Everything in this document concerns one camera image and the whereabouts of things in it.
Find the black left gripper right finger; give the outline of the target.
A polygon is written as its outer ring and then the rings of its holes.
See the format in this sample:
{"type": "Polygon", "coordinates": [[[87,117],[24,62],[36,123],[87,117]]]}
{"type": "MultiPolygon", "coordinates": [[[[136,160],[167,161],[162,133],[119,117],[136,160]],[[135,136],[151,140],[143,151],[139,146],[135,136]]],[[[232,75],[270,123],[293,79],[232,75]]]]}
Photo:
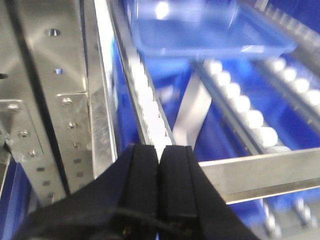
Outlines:
{"type": "Polygon", "coordinates": [[[159,217],[183,232],[161,240],[256,240],[211,184],[190,146],[166,146],[159,164],[159,217]]]}

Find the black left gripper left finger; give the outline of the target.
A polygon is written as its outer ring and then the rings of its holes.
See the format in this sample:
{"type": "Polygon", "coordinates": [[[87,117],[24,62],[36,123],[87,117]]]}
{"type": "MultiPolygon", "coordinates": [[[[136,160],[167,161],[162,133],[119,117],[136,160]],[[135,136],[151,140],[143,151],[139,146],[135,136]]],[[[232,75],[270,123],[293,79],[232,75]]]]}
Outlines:
{"type": "Polygon", "coordinates": [[[98,178],[31,213],[15,240],[154,240],[158,158],[152,145],[128,146],[98,178]]]}

